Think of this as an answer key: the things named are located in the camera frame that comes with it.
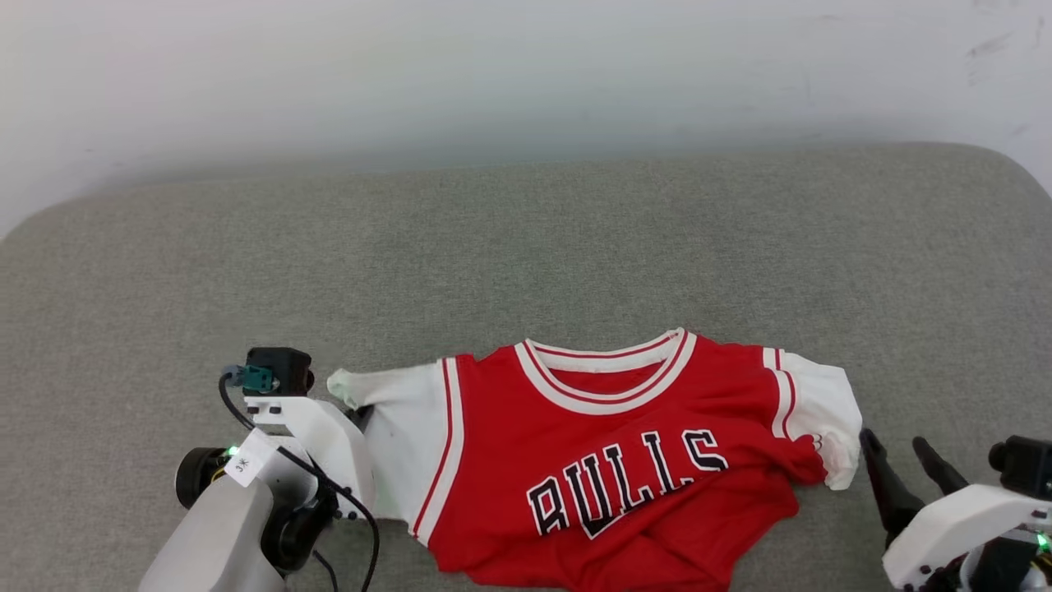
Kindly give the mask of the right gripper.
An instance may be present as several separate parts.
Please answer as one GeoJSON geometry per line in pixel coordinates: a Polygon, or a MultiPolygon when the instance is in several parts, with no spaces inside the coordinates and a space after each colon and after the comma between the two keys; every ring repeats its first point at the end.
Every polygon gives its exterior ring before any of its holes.
{"type": "MultiPolygon", "coordinates": [[[[863,428],[859,433],[861,456],[869,475],[873,497],[878,505],[881,524],[886,532],[884,547],[890,548],[920,509],[920,501],[902,483],[887,460],[878,436],[863,428]]],[[[927,438],[912,438],[916,458],[925,475],[944,496],[970,486],[960,473],[944,460],[927,438]]],[[[1050,536],[1037,530],[1010,530],[982,542],[975,535],[950,539],[962,554],[937,569],[939,591],[1049,591],[1050,536]]]]}

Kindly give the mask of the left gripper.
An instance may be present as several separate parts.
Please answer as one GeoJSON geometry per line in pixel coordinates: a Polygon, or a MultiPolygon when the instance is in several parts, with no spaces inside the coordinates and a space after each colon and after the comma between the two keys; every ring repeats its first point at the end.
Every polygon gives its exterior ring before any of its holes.
{"type": "MultiPolygon", "coordinates": [[[[348,408],[365,431],[373,405],[348,408]]],[[[284,455],[275,453],[251,475],[230,449],[195,447],[181,461],[174,491],[187,516],[174,532],[177,573],[294,573],[311,558],[339,509],[337,495],[284,455]],[[232,468],[232,475],[226,472],[232,468]]]]}

